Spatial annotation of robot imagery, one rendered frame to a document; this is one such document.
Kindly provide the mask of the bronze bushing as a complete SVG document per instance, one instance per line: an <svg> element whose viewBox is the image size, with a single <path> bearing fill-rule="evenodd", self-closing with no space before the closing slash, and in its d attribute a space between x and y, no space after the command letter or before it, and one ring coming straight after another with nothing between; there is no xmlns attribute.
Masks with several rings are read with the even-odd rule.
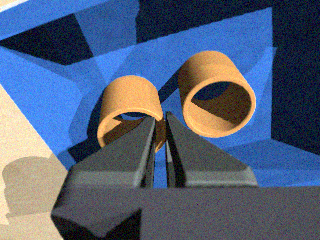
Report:
<svg viewBox="0 0 320 240"><path fill-rule="evenodd" d="M104 91L98 141L101 147L135 128L145 117L125 120L117 115L140 112L156 119L156 152L165 143L166 123L155 86L139 76L123 76L112 81Z"/></svg>
<svg viewBox="0 0 320 240"><path fill-rule="evenodd" d="M210 100L192 98L204 86L221 81L230 84L220 96ZM253 90L223 53L203 51L191 56L179 71L178 86L184 122L198 135L230 135L246 125L254 113Z"/></svg>

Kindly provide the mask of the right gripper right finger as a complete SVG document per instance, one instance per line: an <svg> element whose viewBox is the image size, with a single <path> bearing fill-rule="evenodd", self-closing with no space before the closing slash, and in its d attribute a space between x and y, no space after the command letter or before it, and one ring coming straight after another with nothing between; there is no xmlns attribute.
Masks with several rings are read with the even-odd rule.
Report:
<svg viewBox="0 0 320 240"><path fill-rule="evenodd" d="M250 166L185 127L166 111L167 188L259 187Z"/></svg>

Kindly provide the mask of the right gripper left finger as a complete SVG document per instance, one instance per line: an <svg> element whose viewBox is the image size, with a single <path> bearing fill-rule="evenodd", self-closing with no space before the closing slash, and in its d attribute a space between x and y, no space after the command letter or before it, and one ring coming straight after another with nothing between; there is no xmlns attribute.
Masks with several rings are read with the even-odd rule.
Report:
<svg viewBox="0 0 320 240"><path fill-rule="evenodd" d="M71 166L61 189L76 184L153 188L155 154L156 119L147 115L135 128Z"/></svg>

